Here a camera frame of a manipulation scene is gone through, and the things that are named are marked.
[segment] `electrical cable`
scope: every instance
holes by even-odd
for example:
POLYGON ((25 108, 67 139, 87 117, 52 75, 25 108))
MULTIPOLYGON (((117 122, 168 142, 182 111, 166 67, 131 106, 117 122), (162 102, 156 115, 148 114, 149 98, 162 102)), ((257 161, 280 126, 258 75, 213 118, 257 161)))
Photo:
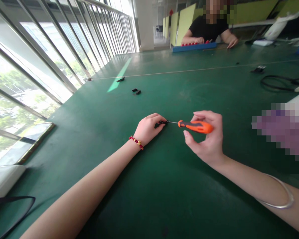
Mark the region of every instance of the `electrical cable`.
POLYGON ((293 88, 274 86, 274 85, 271 85, 271 84, 265 82, 265 80, 269 79, 269 78, 290 81, 292 85, 299 86, 299 78, 292 79, 292 78, 288 78, 288 77, 284 77, 284 76, 278 76, 278 75, 267 75, 267 76, 265 76, 264 78, 261 79, 260 83, 265 85, 265 86, 268 86, 270 88, 273 88, 273 89, 295 92, 295 89, 293 89, 293 88))
POLYGON ((9 198, 0 198, 0 203, 7 203, 7 202, 13 202, 21 199, 31 199, 31 203, 26 210, 26 212, 17 220, 15 224, 13 224, 1 237, 0 239, 6 238, 27 216, 28 212, 32 208, 34 202, 36 201, 35 197, 31 196, 20 196, 20 197, 9 197, 9 198))

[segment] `white bag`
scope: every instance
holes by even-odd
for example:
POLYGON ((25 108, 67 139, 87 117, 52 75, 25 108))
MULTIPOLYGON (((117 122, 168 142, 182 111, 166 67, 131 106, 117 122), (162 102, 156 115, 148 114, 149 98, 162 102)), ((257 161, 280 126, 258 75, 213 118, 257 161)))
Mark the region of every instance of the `white bag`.
POLYGON ((289 20, 293 20, 299 17, 299 12, 293 15, 289 15, 287 17, 278 18, 276 22, 268 29, 268 31, 265 33, 264 37, 267 40, 275 40, 279 34, 282 32, 282 30, 287 25, 287 22, 289 20))

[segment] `bracelet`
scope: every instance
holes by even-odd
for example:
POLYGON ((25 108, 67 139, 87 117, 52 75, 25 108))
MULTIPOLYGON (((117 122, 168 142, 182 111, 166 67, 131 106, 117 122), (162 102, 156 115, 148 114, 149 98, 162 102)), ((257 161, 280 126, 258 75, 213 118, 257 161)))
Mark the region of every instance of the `bracelet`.
POLYGON ((286 209, 286 208, 290 208, 292 205, 293 205, 293 202, 294 202, 294 198, 293 198, 293 194, 291 193, 291 191, 286 187, 286 185, 284 184, 284 182, 280 181, 279 179, 277 179, 276 177, 274 176, 271 176, 269 174, 265 174, 265 175, 268 175, 269 177, 272 177, 273 179, 277 180, 281 185, 282 187, 285 189, 285 191, 287 192, 288 194, 288 197, 289 197, 289 202, 286 204, 286 205, 282 205, 282 206, 276 206, 276 205, 272 205, 272 204, 269 204, 267 202, 264 202, 260 199, 256 199, 258 202, 260 203, 263 203, 267 206, 270 206, 270 207, 274 207, 274 208, 279 208, 279 209, 286 209))
POLYGON ((129 139, 132 139, 135 143, 137 143, 141 150, 144 150, 144 147, 141 145, 141 142, 139 140, 133 138, 133 136, 129 137, 129 139))

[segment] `forearm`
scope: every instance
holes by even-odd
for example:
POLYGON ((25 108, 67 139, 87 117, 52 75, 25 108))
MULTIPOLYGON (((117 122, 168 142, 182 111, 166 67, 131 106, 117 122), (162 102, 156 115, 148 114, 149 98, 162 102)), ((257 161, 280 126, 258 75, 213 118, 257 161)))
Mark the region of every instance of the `forearm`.
POLYGON ((195 40, 196 38, 193 37, 183 37, 182 44, 189 44, 194 42, 195 40))
POLYGON ((75 238, 139 151, 140 147, 129 140, 64 193, 21 238, 75 238))
MULTIPOLYGON (((288 203, 285 189, 275 179, 264 173, 225 157, 223 164, 211 165, 251 196, 273 205, 288 203)), ((288 209, 266 206, 289 225, 299 231, 299 189, 287 185, 294 196, 294 204, 288 209)))
POLYGON ((230 34, 227 38, 223 39, 224 43, 229 44, 232 40, 237 39, 234 34, 230 34))

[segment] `silver bangle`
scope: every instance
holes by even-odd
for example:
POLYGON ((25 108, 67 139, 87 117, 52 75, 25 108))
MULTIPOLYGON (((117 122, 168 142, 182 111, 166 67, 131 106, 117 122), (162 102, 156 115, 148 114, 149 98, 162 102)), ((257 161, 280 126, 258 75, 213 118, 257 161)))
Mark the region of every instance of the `silver bangle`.
POLYGON ((288 194, 288 197, 289 197, 289 202, 286 204, 286 205, 283 205, 283 206, 276 206, 276 205, 272 205, 270 203, 267 203, 267 202, 264 202, 260 199, 256 199, 258 202, 260 203, 263 203, 267 206, 270 206, 270 207, 274 207, 274 208, 279 208, 279 209, 286 209, 286 208, 290 208, 292 205, 293 205, 293 202, 294 202, 294 198, 293 198, 293 194, 290 192, 290 190, 286 187, 286 185, 284 184, 284 182, 280 181, 279 179, 277 179, 276 177, 274 176, 271 176, 269 174, 265 174, 265 175, 268 175, 269 177, 272 177, 273 179, 277 180, 281 185, 282 187, 286 190, 287 194, 288 194))

